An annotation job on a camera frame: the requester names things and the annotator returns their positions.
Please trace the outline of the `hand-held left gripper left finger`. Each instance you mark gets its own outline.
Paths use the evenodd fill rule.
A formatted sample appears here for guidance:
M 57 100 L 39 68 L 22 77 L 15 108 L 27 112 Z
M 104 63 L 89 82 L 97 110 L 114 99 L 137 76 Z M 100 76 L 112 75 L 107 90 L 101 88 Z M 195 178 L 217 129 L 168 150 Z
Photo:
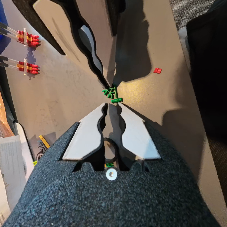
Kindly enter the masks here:
M 79 166 L 89 162 L 95 171 L 104 171 L 103 129 L 107 110 L 108 104 L 102 103 L 79 121 L 62 154 L 62 160 L 76 161 Z

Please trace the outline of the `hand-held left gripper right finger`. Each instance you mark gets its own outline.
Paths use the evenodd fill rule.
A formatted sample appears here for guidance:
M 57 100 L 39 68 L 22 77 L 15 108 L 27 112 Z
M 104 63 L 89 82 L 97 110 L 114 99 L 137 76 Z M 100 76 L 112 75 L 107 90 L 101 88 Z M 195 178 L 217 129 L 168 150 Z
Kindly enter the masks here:
M 161 155 L 149 134 L 144 120 L 122 103 L 117 104 L 119 116 L 120 152 L 119 169 L 129 171 L 135 162 L 160 161 Z

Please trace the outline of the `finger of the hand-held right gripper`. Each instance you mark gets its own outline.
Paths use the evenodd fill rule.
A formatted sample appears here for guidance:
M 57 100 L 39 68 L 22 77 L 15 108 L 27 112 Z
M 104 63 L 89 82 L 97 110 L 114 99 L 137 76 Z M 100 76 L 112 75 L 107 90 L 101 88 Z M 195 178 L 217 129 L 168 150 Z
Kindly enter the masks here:
M 33 8 L 65 55 L 88 74 L 96 75 L 103 88 L 109 88 L 102 66 L 98 67 L 93 60 L 91 43 L 81 29 L 75 1 L 37 0 Z
M 112 87 L 117 36 L 112 33 L 107 1 L 77 0 L 76 3 L 82 18 L 94 35 L 96 54 L 101 61 L 105 81 Z

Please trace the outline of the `large green toy connector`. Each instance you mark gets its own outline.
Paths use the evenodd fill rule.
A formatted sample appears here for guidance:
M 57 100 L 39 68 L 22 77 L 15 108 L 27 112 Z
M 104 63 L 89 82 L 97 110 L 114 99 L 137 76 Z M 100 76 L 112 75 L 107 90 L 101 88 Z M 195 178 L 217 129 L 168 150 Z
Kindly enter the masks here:
M 113 100 L 113 99 L 117 99 L 118 98 L 118 92 L 117 92 L 117 87 L 116 86 L 110 87 L 108 89 L 104 89 L 104 90 L 102 90 L 102 92 L 109 99 Z

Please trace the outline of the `red yellow toy assembly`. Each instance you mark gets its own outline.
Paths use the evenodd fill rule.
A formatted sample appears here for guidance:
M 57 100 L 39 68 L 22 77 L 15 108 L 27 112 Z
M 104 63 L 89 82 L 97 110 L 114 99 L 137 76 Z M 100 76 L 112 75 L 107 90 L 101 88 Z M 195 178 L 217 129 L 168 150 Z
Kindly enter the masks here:
M 40 45 L 39 36 L 29 34 L 27 29 L 13 30 L 6 24 L 0 22 L 0 35 L 13 39 L 27 47 L 37 47 Z

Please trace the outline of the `long yellow toy rod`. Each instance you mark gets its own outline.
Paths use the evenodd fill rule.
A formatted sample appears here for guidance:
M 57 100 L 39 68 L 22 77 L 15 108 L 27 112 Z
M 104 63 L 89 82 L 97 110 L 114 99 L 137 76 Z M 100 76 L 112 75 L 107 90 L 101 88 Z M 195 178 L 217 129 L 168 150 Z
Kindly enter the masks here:
M 43 135 L 39 136 L 40 140 L 42 141 L 42 143 L 45 145 L 45 147 L 48 149 L 50 147 L 50 145 L 48 144 L 48 142 L 45 140 L 45 138 L 43 137 Z

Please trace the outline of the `toy instruction booklet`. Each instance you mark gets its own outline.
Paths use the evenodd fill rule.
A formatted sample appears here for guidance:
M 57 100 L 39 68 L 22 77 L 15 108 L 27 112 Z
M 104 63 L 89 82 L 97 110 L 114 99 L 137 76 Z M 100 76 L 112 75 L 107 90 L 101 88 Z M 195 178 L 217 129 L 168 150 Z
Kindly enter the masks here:
M 0 216 L 7 219 L 26 184 L 20 136 L 0 139 Z

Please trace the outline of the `dark woven chair fabric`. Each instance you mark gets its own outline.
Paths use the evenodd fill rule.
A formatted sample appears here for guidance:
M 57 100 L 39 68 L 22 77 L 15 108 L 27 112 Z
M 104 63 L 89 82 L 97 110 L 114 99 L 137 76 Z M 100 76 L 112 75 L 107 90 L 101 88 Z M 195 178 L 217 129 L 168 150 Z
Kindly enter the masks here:
M 220 186 L 227 200 L 227 141 L 207 136 Z

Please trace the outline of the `orange red toy package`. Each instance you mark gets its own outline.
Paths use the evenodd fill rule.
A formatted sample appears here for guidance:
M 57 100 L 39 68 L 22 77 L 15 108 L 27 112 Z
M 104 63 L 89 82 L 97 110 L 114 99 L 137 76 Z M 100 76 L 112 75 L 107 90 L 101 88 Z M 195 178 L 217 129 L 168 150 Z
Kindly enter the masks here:
M 14 136 L 12 132 L 6 116 L 5 106 L 2 99 L 2 95 L 0 94 L 0 138 L 6 138 Z

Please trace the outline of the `dark cloth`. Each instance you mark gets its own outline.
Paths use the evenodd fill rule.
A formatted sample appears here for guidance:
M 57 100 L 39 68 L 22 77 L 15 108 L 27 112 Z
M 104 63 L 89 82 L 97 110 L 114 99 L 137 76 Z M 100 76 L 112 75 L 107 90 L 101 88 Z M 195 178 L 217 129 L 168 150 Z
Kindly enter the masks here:
M 227 139 L 227 1 L 186 25 L 191 81 L 207 135 Z

